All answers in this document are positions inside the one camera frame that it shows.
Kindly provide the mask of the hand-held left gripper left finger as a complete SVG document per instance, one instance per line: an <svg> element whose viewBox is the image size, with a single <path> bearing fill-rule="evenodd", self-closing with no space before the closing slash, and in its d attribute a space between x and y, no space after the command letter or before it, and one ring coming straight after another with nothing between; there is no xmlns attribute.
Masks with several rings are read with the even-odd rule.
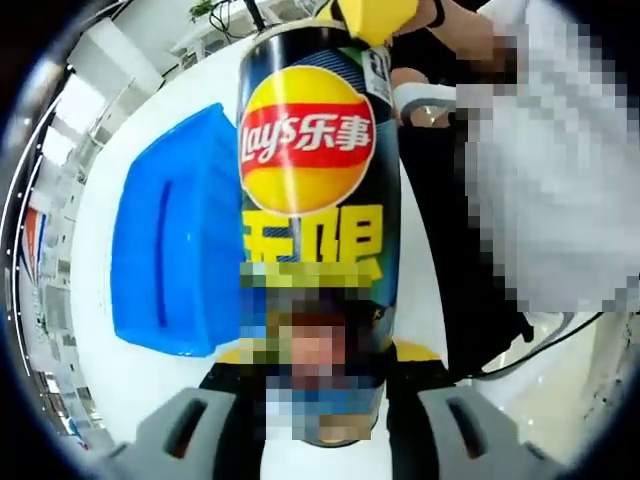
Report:
<svg viewBox="0 0 640 480"><path fill-rule="evenodd" d="M266 443L266 364L215 362L107 455L109 479L259 479Z"/></svg>

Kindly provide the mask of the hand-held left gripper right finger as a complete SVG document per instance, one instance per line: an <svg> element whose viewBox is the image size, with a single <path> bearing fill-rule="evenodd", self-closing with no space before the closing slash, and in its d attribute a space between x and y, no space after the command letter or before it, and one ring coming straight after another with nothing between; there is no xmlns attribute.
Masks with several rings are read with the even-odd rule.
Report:
<svg viewBox="0 0 640 480"><path fill-rule="evenodd" d="M520 442L515 422L435 359L385 352L393 479L559 479L565 468Z"/></svg>

